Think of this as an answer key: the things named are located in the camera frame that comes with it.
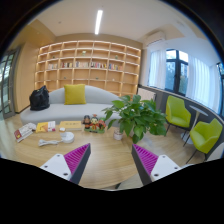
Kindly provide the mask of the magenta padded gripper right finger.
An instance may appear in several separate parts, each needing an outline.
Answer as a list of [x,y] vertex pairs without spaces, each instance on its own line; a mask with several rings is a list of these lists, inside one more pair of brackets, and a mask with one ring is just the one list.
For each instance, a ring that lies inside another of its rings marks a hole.
[[136,144],[132,145],[132,156],[143,185],[180,170],[180,167],[168,156],[157,156]]

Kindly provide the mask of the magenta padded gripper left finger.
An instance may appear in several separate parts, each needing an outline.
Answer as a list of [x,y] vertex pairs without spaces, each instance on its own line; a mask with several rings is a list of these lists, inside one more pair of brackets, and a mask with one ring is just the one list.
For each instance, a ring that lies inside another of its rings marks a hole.
[[91,154],[91,145],[85,144],[69,153],[55,154],[41,169],[78,184]]

